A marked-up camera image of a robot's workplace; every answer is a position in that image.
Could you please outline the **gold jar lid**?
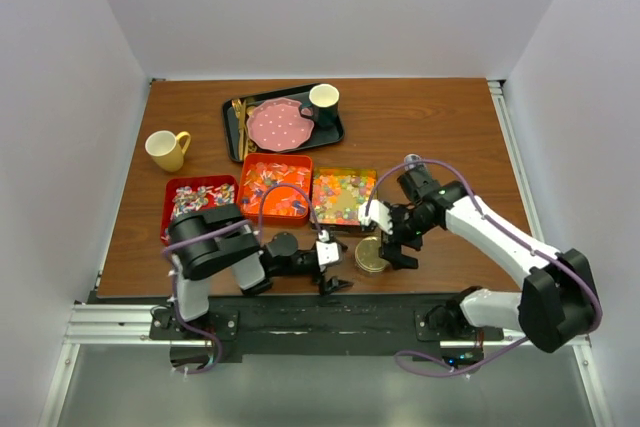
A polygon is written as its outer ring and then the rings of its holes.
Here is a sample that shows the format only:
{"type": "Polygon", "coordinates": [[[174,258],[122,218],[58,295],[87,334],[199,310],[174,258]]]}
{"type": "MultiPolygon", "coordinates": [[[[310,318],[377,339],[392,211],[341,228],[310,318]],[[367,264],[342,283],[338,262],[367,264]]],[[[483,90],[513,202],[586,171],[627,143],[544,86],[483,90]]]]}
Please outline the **gold jar lid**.
{"type": "Polygon", "coordinates": [[[381,259],[379,249],[381,239],[378,236],[369,236],[362,239],[356,246],[354,258],[361,261],[381,259]]]}

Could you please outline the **clear plastic jar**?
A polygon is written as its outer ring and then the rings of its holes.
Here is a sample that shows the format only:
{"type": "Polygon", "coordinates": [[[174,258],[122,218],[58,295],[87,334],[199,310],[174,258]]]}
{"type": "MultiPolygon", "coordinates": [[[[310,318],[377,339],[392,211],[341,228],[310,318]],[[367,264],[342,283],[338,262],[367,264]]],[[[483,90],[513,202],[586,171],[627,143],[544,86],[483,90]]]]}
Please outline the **clear plastic jar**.
{"type": "Polygon", "coordinates": [[[356,267],[362,275],[379,276],[389,268],[390,264],[384,259],[361,261],[356,260],[356,267]]]}

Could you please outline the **gold tin of gummies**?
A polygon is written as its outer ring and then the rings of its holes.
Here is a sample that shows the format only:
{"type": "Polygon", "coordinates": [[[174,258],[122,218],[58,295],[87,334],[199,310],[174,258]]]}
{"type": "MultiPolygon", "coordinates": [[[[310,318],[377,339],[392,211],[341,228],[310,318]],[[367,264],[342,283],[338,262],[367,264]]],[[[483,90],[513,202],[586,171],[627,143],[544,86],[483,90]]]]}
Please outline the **gold tin of gummies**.
{"type": "Polygon", "coordinates": [[[315,168],[312,206],[320,226],[347,234],[374,232],[374,225],[360,224],[358,211],[368,201],[376,181],[373,169],[315,168]]]}

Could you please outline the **metal scoop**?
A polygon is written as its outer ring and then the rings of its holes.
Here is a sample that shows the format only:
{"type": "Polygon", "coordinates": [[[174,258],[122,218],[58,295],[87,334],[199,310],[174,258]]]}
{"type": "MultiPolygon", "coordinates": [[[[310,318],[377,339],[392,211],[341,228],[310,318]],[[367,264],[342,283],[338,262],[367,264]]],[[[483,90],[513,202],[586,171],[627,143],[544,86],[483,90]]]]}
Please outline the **metal scoop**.
{"type": "Polygon", "coordinates": [[[421,163],[422,157],[418,154],[408,154],[404,157],[404,169],[405,170],[410,170],[416,167],[421,167],[422,163],[421,163]]]}

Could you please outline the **orange tin of lollipops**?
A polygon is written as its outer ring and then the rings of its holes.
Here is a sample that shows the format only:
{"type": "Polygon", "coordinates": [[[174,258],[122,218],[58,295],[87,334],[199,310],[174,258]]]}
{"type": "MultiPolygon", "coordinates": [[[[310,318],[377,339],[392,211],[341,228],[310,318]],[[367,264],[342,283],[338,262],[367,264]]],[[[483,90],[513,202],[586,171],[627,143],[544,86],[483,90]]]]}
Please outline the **orange tin of lollipops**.
{"type": "Polygon", "coordinates": [[[309,220],[306,198],[311,194],[312,177],[313,161],[308,156],[251,153],[243,163],[237,204],[247,218],[258,221],[264,193],[278,184],[293,185],[277,188],[267,196],[263,223],[303,226],[309,220]]]}

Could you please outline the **red tin of candies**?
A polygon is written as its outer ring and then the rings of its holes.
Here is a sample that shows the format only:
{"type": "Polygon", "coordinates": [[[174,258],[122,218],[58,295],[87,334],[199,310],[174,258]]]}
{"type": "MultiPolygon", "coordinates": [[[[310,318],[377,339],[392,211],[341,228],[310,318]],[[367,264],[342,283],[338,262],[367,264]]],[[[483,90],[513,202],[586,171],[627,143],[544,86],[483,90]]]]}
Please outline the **red tin of candies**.
{"type": "Polygon", "coordinates": [[[160,241],[167,245],[169,224],[184,214],[235,203],[239,187],[231,175],[180,177],[165,187],[160,241]]]}

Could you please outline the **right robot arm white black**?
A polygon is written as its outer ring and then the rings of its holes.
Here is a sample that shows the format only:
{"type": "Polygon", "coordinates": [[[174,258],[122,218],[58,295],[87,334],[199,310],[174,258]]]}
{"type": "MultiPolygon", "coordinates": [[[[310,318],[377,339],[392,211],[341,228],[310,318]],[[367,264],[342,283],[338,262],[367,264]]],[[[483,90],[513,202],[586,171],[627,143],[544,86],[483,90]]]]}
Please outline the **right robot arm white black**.
{"type": "Polygon", "coordinates": [[[426,314],[430,328],[459,340],[481,328],[516,330],[552,353],[600,327],[602,306],[584,254],[562,252],[525,234],[495,213],[462,175],[443,185],[426,165],[414,160],[396,167],[406,203],[369,198],[360,208],[360,223],[381,231],[380,257],[395,269],[415,269],[418,260],[403,254],[403,248],[420,250],[424,235],[441,228],[481,251],[520,289],[469,287],[426,314]]]}

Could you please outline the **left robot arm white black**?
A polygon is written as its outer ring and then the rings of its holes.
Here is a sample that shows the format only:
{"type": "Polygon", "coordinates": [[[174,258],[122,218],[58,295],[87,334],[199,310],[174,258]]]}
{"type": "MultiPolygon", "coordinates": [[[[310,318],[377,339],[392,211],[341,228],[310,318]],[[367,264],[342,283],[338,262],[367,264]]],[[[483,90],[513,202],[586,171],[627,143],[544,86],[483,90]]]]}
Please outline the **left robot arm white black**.
{"type": "Polygon", "coordinates": [[[322,296],[353,286],[351,281],[327,276],[330,267],[342,262],[348,247],[326,229],[309,249],[300,248],[289,232],[263,244],[239,207],[229,204],[182,215],[169,224],[168,233],[164,255],[172,264],[171,325],[185,339],[205,332],[209,279],[227,269],[245,296],[268,291],[275,277],[308,276],[322,296]]]}

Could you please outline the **gold cutlery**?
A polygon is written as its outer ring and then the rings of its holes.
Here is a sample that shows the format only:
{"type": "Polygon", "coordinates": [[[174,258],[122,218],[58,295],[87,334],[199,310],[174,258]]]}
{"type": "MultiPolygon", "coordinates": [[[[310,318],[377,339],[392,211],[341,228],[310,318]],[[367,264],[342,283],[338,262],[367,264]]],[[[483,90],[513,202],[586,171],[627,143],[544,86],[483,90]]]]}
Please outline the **gold cutlery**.
{"type": "Polygon", "coordinates": [[[244,161],[250,153],[257,150],[257,146],[249,138],[247,128],[247,121],[249,120],[253,109],[252,107],[249,107],[245,101],[241,101],[239,98],[232,100],[232,107],[238,121],[238,156],[241,161],[244,161]]]}

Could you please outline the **dark green mug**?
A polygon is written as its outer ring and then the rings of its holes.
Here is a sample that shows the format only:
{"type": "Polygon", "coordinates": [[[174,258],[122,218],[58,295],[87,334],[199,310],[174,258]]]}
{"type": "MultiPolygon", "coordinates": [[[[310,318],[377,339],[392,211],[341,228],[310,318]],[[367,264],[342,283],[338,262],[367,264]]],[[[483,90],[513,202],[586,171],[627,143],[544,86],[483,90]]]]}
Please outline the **dark green mug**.
{"type": "Polygon", "coordinates": [[[299,114],[317,127],[328,128],[338,116],[339,100],[340,92],[333,85],[316,85],[309,91],[308,101],[299,106],[299,114]]]}

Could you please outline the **pink polka dot plate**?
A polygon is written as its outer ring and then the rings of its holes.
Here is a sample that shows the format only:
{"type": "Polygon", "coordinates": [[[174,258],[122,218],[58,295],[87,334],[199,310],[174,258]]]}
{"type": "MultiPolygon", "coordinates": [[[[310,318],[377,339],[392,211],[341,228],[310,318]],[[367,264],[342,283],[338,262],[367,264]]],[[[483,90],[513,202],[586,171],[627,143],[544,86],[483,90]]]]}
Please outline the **pink polka dot plate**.
{"type": "Polygon", "coordinates": [[[302,103],[276,98],[255,107],[247,120],[247,132],[260,149],[284,152],[301,147],[310,139],[314,122],[302,117],[302,103]]]}

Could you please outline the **yellow mug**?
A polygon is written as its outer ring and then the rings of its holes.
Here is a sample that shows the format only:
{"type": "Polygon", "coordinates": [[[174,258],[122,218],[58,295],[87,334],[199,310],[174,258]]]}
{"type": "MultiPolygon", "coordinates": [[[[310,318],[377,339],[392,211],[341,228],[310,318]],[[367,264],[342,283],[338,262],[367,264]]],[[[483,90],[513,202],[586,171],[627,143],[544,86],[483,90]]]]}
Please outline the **yellow mug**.
{"type": "Polygon", "coordinates": [[[156,131],[146,139],[145,151],[162,170],[173,173],[183,167],[191,140],[187,131],[177,134],[168,130],[156,131]]]}

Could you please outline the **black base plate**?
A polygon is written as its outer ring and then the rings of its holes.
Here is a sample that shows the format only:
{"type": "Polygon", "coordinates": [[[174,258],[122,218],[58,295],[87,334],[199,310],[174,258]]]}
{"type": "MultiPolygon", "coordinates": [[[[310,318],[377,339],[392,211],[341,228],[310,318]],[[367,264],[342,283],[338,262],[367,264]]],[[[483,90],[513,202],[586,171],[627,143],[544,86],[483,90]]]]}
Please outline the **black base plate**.
{"type": "Polygon", "coordinates": [[[223,296],[209,300],[208,313],[194,330],[182,327],[172,307],[154,308],[149,337],[171,345],[175,365],[203,360],[213,333],[222,359],[239,363],[248,355],[391,356],[418,350],[432,356],[458,356],[470,364],[483,347],[509,343],[520,332],[507,327],[469,329],[454,336],[436,325],[431,313],[450,294],[338,294],[223,296]]]}

